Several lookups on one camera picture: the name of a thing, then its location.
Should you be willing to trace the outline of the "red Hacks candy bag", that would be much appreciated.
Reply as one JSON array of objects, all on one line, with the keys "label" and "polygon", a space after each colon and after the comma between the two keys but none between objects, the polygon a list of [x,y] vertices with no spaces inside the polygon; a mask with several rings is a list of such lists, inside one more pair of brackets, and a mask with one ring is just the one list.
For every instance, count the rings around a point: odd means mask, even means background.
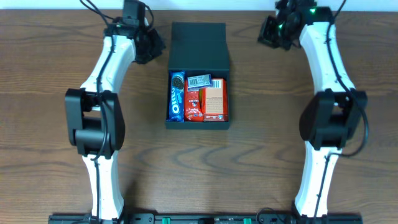
[{"label": "red Hacks candy bag", "polygon": [[188,81],[184,91],[184,119],[191,122],[203,122],[201,110],[201,91],[188,91]]}]

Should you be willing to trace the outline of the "dark green box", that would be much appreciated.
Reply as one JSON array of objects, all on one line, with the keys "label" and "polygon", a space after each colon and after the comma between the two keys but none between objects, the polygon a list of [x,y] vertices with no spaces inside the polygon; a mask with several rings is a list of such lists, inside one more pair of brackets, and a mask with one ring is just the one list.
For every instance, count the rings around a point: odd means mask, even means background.
[{"label": "dark green box", "polygon": [[226,24],[200,22],[173,22],[169,64],[167,70],[167,129],[227,130],[230,121],[177,122],[169,120],[172,72],[184,70],[187,77],[210,74],[226,81],[229,92],[229,51],[226,42]]}]

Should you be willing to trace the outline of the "red carton box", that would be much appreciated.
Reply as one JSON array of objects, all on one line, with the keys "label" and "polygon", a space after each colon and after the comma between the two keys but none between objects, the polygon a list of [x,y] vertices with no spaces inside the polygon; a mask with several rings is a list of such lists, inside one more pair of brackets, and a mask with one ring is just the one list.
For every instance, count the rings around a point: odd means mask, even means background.
[{"label": "red carton box", "polygon": [[226,80],[212,79],[212,86],[200,90],[203,122],[227,122],[228,92]]}]

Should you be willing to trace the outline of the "small blue box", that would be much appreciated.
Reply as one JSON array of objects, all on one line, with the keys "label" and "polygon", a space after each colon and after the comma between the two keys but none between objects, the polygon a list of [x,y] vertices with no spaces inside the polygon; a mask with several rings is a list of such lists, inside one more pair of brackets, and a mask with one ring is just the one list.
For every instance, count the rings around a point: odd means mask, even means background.
[{"label": "small blue box", "polygon": [[197,75],[187,78],[188,91],[198,91],[202,88],[207,88],[210,86],[212,86],[212,78],[210,74]]}]

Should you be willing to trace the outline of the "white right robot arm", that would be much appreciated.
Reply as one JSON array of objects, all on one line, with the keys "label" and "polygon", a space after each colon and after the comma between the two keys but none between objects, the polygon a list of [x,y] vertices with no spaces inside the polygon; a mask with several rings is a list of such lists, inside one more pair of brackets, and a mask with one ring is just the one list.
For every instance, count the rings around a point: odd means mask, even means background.
[{"label": "white right robot arm", "polygon": [[341,59],[338,13],[316,1],[276,1],[275,10],[276,15],[263,22],[258,42],[273,49],[304,49],[314,87],[299,120],[305,144],[302,180],[284,223],[359,223],[359,215],[330,215],[327,209],[338,159],[357,155],[369,137],[368,97],[356,89]]}]

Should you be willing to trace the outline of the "blue Oreo cookie pack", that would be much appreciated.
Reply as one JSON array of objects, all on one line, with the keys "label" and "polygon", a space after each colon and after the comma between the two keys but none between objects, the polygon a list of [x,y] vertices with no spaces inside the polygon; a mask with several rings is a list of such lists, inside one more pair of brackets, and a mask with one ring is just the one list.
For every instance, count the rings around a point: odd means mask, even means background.
[{"label": "blue Oreo cookie pack", "polygon": [[184,122],[185,71],[170,73],[169,117],[167,121]]}]

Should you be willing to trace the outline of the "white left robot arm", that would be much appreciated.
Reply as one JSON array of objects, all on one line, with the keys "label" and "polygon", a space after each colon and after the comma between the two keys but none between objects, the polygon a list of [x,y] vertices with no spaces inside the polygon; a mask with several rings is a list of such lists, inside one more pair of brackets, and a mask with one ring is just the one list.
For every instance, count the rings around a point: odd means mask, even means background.
[{"label": "white left robot arm", "polygon": [[126,126],[119,92],[130,65],[147,63],[164,45],[146,18],[118,17],[104,30],[98,61],[78,89],[65,94],[68,138],[83,159],[93,206],[83,223],[125,223],[118,159]]}]

